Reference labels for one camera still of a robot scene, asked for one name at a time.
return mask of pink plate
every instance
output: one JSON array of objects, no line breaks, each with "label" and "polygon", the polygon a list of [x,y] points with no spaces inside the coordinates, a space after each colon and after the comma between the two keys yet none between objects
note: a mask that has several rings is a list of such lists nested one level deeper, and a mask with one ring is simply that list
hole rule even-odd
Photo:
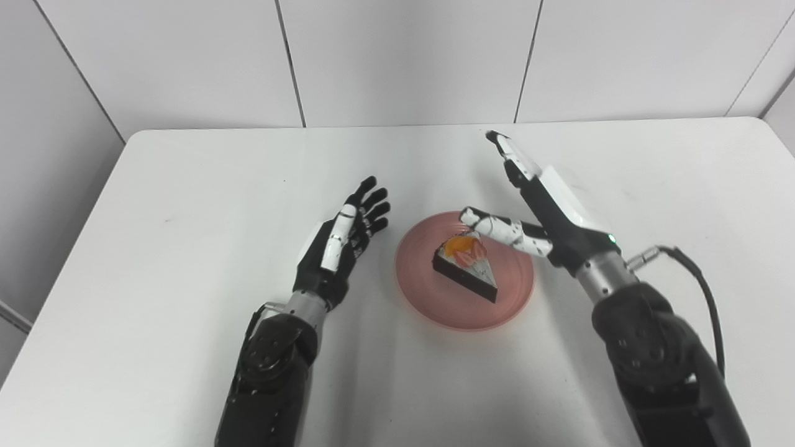
[{"label": "pink plate", "polygon": [[497,302],[471,292],[436,272],[434,251],[450,236],[467,230],[458,212],[442,212],[414,225],[397,247],[395,272],[405,298],[420,313],[445,328],[483,331],[519,313],[533,292],[530,256],[483,237],[497,281]]}]

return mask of white table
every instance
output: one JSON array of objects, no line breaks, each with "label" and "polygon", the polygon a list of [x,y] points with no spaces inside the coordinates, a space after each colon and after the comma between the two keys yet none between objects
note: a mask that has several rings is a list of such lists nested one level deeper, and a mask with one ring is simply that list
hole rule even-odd
[{"label": "white table", "polygon": [[[668,243],[700,264],[754,445],[789,444],[795,159],[767,125],[493,127],[554,164],[628,255]],[[591,303],[563,270],[536,261],[530,303],[487,332],[430,325],[399,293],[394,253],[418,220],[467,204],[533,219],[490,128],[136,134],[0,392],[2,444],[211,445],[251,313],[289,296],[313,224],[374,173],[391,225],[327,319],[301,445],[636,445]],[[712,350],[688,273],[661,260],[641,276]]]}]

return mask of white wall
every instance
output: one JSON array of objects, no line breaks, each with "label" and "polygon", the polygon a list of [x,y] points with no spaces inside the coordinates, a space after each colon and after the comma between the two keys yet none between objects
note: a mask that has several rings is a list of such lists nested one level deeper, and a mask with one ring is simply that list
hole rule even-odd
[{"label": "white wall", "polygon": [[765,121],[773,128],[789,152],[795,155],[795,83],[782,92],[765,114]]},{"label": "white wall", "polygon": [[[546,2],[519,121],[723,116],[793,10],[793,0]],[[749,92],[746,111],[758,115],[772,93]]]},{"label": "white wall", "polygon": [[[0,9],[0,299],[33,320],[122,141],[35,3]],[[16,332],[0,321],[0,382]]]},{"label": "white wall", "polygon": [[283,2],[307,125],[512,122],[538,5]]},{"label": "white wall", "polygon": [[[125,137],[301,125],[274,0],[40,1]],[[307,126],[512,121],[540,4],[281,0]],[[794,10],[543,2],[518,121],[758,115],[795,67]]]},{"label": "white wall", "polygon": [[124,138],[301,126],[273,0],[39,0]]}]

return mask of cake slice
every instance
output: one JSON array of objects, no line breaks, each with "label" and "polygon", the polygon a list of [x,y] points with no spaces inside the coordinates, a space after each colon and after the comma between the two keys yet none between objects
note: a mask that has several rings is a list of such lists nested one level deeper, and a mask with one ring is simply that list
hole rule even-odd
[{"label": "cake slice", "polygon": [[445,241],[433,254],[433,269],[481,297],[497,302],[497,282],[477,231],[465,231]]}]

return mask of chocolate cake base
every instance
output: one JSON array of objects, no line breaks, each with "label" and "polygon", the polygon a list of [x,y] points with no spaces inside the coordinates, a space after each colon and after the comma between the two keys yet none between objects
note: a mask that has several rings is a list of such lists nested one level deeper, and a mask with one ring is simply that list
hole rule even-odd
[{"label": "chocolate cake base", "polygon": [[433,254],[433,269],[450,278],[451,280],[459,283],[467,289],[477,293],[481,297],[496,303],[497,302],[497,288],[483,282],[480,279],[472,276],[465,270],[461,270],[455,264],[451,264],[447,260],[439,256],[438,251]]}]

